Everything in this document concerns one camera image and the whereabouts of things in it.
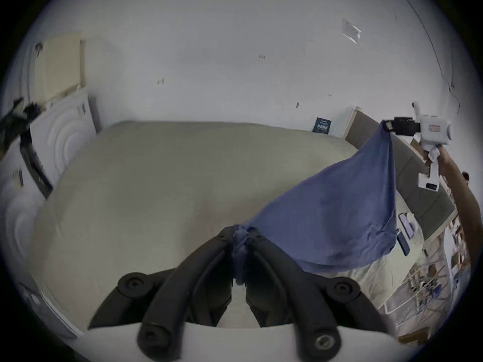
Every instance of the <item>knot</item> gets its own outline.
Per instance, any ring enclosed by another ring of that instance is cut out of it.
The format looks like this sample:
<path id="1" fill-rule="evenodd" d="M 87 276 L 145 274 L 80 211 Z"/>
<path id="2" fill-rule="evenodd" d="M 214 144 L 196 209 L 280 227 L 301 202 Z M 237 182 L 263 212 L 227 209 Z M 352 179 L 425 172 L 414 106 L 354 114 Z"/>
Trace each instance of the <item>knot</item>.
<path id="1" fill-rule="evenodd" d="M 233 234 L 233 250 L 231 258 L 233 261 L 233 271 L 236 283 L 241 286 L 245 282 L 245 261 L 248 255 L 246 241 L 249 238 L 248 231 L 242 225 L 235 225 Z"/>

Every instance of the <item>human arm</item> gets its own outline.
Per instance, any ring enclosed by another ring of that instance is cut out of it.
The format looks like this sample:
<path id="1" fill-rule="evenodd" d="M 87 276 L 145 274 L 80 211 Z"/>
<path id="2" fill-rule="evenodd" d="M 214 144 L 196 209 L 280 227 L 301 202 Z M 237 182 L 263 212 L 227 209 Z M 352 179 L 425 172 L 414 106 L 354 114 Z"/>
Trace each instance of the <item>human arm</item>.
<path id="1" fill-rule="evenodd" d="M 481 211 L 475 196 L 468 187 L 467 181 L 442 146 L 439 149 L 439 173 L 448 181 L 453 192 L 459 220 L 465 233 L 465 241 L 469 252 L 471 272 L 476 268 L 478 256 L 483 247 L 483 224 L 481 223 Z"/>

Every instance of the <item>beige bedsheet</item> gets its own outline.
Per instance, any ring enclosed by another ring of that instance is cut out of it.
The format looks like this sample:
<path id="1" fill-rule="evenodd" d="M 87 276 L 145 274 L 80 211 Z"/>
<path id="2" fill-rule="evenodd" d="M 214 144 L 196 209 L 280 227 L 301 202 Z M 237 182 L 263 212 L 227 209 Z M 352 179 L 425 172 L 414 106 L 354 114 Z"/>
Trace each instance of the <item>beige bedsheet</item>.
<path id="1" fill-rule="evenodd" d="M 74 160 L 39 213 L 30 272 L 85 331 L 124 274 L 177 266 L 223 227 L 355 152 L 335 137 L 253 124 L 114 125 Z M 397 207 L 407 208 L 400 196 Z M 377 306 L 414 263 L 398 251 L 345 273 Z"/>

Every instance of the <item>hand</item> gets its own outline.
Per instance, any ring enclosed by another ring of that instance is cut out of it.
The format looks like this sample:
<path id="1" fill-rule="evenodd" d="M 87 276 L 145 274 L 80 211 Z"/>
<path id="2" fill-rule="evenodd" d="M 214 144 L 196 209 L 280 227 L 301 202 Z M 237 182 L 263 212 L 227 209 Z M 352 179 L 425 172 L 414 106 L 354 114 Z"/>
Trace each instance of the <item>hand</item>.
<path id="1" fill-rule="evenodd" d="M 439 174 L 446 177 L 446 175 L 454 168 L 456 164 L 442 145 L 438 145 L 438 150 Z M 429 166 L 431 164 L 431 160 L 427 157 L 427 152 L 425 152 L 424 158 L 426 159 L 426 165 Z"/>

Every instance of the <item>white wall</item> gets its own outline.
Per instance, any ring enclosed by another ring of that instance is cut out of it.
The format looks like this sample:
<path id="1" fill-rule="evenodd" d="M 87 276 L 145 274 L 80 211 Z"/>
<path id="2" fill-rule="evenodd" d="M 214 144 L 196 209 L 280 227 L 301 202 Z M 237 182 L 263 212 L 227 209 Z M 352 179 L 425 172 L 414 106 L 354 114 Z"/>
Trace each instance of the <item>white wall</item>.
<path id="1" fill-rule="evenodd" d="M 343 120 L 353 106 L 376 120 L 411 116 L 418 100 L 425 112 L 451 118 L 456 139 L 449 150 L 481 203 L 481 83 L 434 2 L 410 1 L 444 79 L 455 84 L 457 117 L 406 0 L 54 0 L 12 64 L 3 111 L 30 91 L 35 43 L 80 31 L 85 82 L 103 127 L 160 119 L 311 130 L 318 116 Z M 344 18 L 361 30 L 359 44 L 342 35 Z M 339 133 L 336 123 L 333 131 Z"/>

